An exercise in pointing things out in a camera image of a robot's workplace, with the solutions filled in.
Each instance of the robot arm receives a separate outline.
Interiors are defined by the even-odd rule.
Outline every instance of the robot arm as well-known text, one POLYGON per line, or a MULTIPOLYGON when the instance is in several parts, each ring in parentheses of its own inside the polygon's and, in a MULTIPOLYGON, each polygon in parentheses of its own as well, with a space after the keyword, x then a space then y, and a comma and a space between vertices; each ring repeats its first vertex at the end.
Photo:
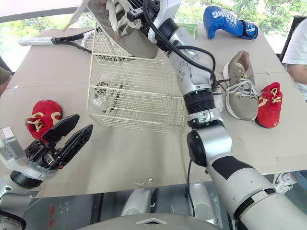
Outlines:
MULTIPOLYGON (((145 11, 147 1, 143 1, 145 11)), ((161 32, 155 35, 157 45, 164 48, 162 34, 173 46, 197 46, 193 37, 173 22, 174 5, 173 0, 160 1, 161 8, 156 20, 165 21, 153 23, 161 32), (169 4, 172 6, 170 13, 167 11, 169 4)), ((153 26, 149 17, 145 16, 145 19, 153 26)), ((152 29, 148 38, 154 42, 152 29)), ((210 66, 208 56, 199 51, 184 49, 182 53, 207 68, 210 66)), ((214 105, 212 74, 186 61, 173 49, 168 50, 167 55, 185 100, 187 123, 192 128, 187 136, 190 157, 196 164, 207 168, 230 216, 236 221, 240 220, 249 230, 306 229, 306 215, 285 195, 277 194, 274 186, 257 170, 233 156, 232 140, 214 105)))
POLYGON ((43 136, 47 143, 36 139, 25 150, 9 127, 0 129, 0 160, 13 170, 11 175, 0 176, 0 229, 24 229, 22 217, 39 186, 52 179, 89 140, 93 125, 76 132, 63 148, 56 148, 78 120, 77 114, 60 120, 43 136))

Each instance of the beige table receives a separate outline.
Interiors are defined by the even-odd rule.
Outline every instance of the beige table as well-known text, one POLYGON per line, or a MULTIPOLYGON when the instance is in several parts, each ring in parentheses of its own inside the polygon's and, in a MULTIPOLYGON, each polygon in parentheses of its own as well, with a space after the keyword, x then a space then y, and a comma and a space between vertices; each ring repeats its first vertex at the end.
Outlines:
MULTIPOLYGON (((86 29, 70 29, 64 35, 86 29)), ((234 144, 234 155, 261 173, 307 168, 305 133, 307 105, 295 90, 289 75, 260 33, 255 41, 234 38, 218 31, 208 41, 203 26, 198 29, 203 48, 211 51, 219 76, 239 50, 250 52, 256 85, 278 81, 284 94, 280 124, 264 129, 254 122, 239 121, 223 111, 225 126, 234 144)), ((41 36, 63 35, 60 30, 43 31, 41 36)), ((85 112, 90 55, 70 46, 32 47, 0 98, 0 127, 10 126, 23 148, 33 138, 24 126, 38 100, 59 102, 65 115, 80 114, 78 130, 94 124, 91 139, 57 176, 42 184, 39 197, 69 196, 137 188, 135 183, 152 178, 151 186, 183 184, 189 154, 183 138, 150 131, 99 126, 85 112)), ((0 164, 1 173, 9 173, 0 164)), ((191 181, 206 181, 204 168, 193 164, 191 181)))

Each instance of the white shirt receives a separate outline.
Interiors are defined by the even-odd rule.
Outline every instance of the white shirt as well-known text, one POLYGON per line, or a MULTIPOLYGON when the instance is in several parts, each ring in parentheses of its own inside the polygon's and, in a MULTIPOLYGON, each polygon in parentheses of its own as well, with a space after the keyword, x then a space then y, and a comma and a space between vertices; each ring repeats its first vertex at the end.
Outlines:
MULTIPOLYGON (((307 65, 307 19, 303 20, 292 34, 283 64, 307 65)), ((295 85, 307 100, 307 85, 298 82, 295 82, 295 85)))

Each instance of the window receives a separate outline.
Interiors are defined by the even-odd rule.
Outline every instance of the window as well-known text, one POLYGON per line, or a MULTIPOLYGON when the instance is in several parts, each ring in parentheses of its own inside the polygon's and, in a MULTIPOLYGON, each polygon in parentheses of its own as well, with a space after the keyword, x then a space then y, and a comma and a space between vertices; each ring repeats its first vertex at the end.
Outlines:
MULTIPOLYGON (((18 44, 21 37, 36 37, 42 30, 62 29, 71 17, 72 14, 65 14, 0 23, 0 55, 2 59, 15 72, 30 49, 30 46, 18 44)), ((94 27, 94 24, 91 14, 85 12, 70 28, 94 27)))
POLYGON ((307 0, 183 0, 177 23, 203 23, 206 7, 215 5, 238 19, 255 22, 275 53, 281 53, 294 15, 307 15, 307 0))

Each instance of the person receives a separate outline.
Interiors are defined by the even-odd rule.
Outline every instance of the person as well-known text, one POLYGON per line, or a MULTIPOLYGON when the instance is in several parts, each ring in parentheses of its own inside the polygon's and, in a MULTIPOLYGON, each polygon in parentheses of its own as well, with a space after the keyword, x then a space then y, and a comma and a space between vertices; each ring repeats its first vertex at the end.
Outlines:
POLYGON ((282 63, 295 82, 295 86, 307 100, 307 19, 292 34, 282 63))
POLYGON ((11 78, 12 78, 11 73, 0 66, 0 96, 2 95, 4 90, 6 89, 6 87, 9 84, 11 78))
MULTIPOLYGON (((307 19, 293 32, 282 63, 307 102, 307 19)), ((307 191, 307 170, 274 175, 273 184, 279 193, 286 193, 296 183, 307 191)))

